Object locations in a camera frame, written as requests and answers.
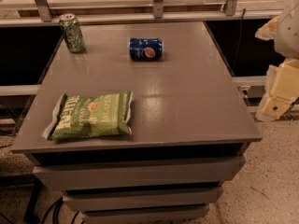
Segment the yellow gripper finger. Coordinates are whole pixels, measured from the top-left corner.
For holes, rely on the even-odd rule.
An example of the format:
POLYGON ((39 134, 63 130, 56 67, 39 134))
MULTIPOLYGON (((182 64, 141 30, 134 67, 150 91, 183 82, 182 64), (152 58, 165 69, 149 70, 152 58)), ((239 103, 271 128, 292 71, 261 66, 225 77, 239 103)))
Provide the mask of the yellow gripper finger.
POLYGON ((273 121, 284 115, 299 98, 299 60, 286 58, 270 65, 265 79, 265 94, 256 111, 259 121, 273 121))
POLYGON ((276 37, 276 29, 278 24, 279 16, 271 19, 269 22, 264 24, 261 28, 255 33, 255 37, 261 40, 274 40, 276 37))

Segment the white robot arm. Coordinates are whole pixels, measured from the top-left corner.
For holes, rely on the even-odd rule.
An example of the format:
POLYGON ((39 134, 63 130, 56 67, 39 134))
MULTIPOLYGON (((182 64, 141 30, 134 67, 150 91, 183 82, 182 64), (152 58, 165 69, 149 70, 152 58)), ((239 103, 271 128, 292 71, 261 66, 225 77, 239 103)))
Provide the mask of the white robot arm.
POLYGON ((269 66, 265 94, 256 112, 257 120, 273 121, 299 98, 299 0, 291 0, 279 16, 258 29, 255 37, 273 40, 275 51, 285 57, 278 67, 269 66))

